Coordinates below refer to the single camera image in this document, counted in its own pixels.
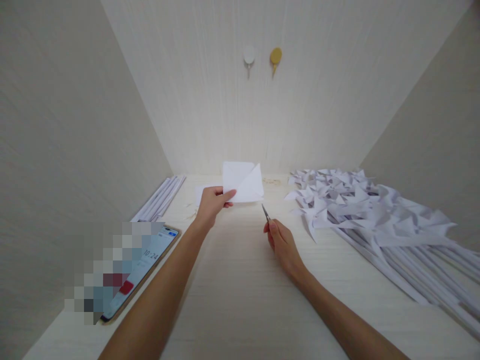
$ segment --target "phone screen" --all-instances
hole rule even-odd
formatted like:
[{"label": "phone screen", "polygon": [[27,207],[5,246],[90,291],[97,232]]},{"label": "phone screen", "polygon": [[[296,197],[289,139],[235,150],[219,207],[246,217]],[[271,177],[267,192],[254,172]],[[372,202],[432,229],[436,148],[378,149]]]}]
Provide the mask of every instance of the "phone screen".
[{"label": "phone screen", "polygon": [[143,252],[133,271],[103,313],[101,317],[103,321],[110,320],[116,314],[178,234],[177,230],[169,227],[161,228],[158,236],[151,240],[150,246]]}]

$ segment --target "red button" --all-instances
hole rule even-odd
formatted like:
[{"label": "red button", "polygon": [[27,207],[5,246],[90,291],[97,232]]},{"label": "red button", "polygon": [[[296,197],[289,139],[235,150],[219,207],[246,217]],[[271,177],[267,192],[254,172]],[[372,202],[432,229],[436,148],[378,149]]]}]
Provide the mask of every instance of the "red button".
[{"label": "red button", "polygon": [[126,280],[119,291],[122,294],[127,295],[133,288],[134,288],[134,285],[130,281]]}]

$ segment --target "scissors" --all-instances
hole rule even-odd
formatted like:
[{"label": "scissors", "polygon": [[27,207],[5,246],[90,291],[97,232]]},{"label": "scissors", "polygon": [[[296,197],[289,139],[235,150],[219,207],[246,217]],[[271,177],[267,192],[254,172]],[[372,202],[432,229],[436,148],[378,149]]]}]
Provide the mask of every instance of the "scissors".
[{"label": "scissors", "polygon": [[265,206],[262,204],[261,207],[263,208],[263,212],[265,213],[266,222],[269,223],[272,219],[270,218],[269,214],[267,213],[267,210],[265,210]]}]

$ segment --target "white wall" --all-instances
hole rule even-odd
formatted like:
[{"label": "white wall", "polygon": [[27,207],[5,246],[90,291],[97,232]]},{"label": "white wall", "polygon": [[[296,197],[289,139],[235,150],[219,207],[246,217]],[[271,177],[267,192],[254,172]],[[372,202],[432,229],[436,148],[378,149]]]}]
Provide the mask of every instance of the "white wall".
[{"label": "white wall", "polygon": [[375,182],[441,209],[480,251],[480,2],[461,19],[362,162]]},{"label": "white wall", "polygon": [[101,2],[173,172],[194,174],[360,165],[471,3]]},{"label": "white wall", "polygon": [[64,306],[74,221],[128,221],[170,166],[99,0],[0,5],[0,358]]}]

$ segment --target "left hand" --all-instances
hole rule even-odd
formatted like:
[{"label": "left hand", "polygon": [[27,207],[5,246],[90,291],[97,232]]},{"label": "left hand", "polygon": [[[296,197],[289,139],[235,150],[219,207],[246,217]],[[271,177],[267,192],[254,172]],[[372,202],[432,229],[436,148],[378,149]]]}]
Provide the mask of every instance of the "left hand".
[{"label": "left hand", "polygon": [[230,190],[224,194],[223,186],[206,187],[201,195],[200,207],[195,221],[207,226],[209,229],[215,225],[215,218],[223,208],[231,208],[234,203],[229,202],[237,190]]}]

